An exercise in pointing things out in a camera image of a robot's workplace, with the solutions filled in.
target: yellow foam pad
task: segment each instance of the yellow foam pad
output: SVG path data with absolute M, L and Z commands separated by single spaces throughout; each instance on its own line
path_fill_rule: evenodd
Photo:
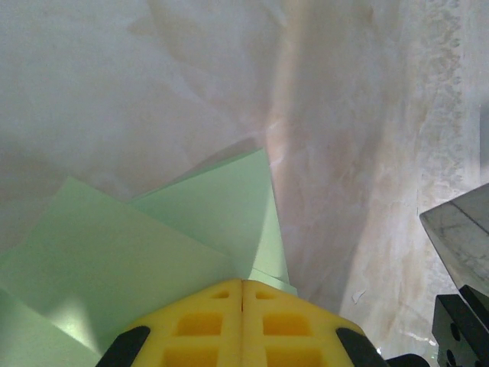
M 134 322 L 133 367 L 352 367 L 336 330 L 354 323 L 258 281 L 207 288 Z

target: green cardboard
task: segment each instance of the green cardboard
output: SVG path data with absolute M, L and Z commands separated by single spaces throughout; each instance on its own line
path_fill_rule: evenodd
M 256 269 L 289 282 L 263 150 L 207 167 L 129 204 L 230 255 L 241 278 Z
M 99 356 L 0 290 L 0 365 L 87 367 Z
M 270 285 L 271 287 L 287 292 L 294 296 L 297 295 L 297 289 L 291 286 L 290 284 L 284 283 L 283 281 L 279 281 L 278 279 L 271 277 L 270 275 L 265 274 L 264 272 L 259 271 L 257 269 L 251 270 L 251 274 L 248 276 L 248 279 L 251 281 L 260 281 L 262 283 Z
M 98 353 L 134 319 L 235 276 L 229 257 L 74 179 L 0 256 L 8 293 Z

